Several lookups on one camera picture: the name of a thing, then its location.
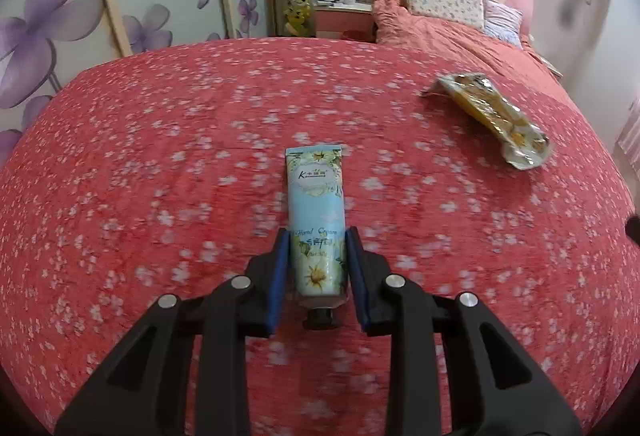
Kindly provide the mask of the yellow snack bag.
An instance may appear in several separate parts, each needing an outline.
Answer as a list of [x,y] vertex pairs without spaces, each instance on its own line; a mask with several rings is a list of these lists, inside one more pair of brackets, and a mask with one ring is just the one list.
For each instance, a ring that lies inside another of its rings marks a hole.
[[422,92],[423,97],[442,95],[494,135],[506,163],[520,171],[541,167],[552,145],[518,106],[504,97],[485,74],[443,74]]

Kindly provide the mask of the blue floral hand cream tube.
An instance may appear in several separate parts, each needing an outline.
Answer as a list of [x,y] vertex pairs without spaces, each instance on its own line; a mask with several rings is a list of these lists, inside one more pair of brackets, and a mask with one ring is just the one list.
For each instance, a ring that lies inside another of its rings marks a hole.
[[335,311],[347,300],[342,162],[340,145],[285,152],[293,279],[309,330],[336,328]]

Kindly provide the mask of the red bin under nightstand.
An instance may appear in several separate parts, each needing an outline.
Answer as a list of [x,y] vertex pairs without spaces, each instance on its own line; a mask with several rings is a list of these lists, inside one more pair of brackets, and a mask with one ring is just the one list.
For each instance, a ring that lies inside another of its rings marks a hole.
[[341,39],[370,43],[375,41],[375,36],[370,30],[345,30],[341,35]]

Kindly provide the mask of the salmon pink duvet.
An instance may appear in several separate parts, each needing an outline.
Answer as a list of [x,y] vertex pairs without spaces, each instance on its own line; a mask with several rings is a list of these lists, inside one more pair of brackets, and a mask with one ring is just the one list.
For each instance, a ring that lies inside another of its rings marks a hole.
[[526,37],[514,46],[458,22],[413,15],[400,0],[375,0],[371,14],[378,26],[376,42],[382,45],[446,58],[459,69],[497,74],[574,105]]

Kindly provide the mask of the pink white nightstand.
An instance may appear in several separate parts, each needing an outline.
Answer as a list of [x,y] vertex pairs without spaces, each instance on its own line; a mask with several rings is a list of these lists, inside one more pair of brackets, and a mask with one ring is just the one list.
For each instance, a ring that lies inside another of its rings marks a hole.
[[374,36],[372,5],[367,3],[335,4],[314,8],[314,35],[322,39],[342,40],[345,30],[370,30]]

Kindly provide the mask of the pink striped pillow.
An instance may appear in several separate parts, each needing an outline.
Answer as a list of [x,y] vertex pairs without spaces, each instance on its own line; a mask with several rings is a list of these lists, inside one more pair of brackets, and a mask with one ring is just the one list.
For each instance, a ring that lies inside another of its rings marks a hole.
[[509,43],[519,50],[523,13],[516,8],[497,0],[484,0],[484,33],[502,42]]

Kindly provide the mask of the pink curtain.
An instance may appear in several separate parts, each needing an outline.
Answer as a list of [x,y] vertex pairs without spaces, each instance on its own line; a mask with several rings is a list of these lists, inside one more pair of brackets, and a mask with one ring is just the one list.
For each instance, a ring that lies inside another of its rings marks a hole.
[[638,167],[640,158],[640,100],[635,100],[631,105],[627,121],[617,138],[617,146],[620,147],[629,164]]

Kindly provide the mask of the red floral bedspread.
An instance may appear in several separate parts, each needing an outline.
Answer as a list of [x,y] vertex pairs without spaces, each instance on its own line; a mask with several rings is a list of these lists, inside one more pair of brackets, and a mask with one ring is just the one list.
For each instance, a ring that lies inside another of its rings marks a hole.
[[426,291],[475,293],[590,426],[639,360],[633,208],[562,86],[494,42],[119,59],[47,98],[2,169],[2,368],[52,427],[157,297],[209,292],[281,227],[330,292],[352,225]]

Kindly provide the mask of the white floral pillow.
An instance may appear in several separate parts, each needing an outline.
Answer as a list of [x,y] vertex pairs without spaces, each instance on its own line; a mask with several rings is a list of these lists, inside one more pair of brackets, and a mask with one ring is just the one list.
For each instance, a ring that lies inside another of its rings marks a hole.
[[449,20],[483,31],[484,0],[406,0],[413,15]]

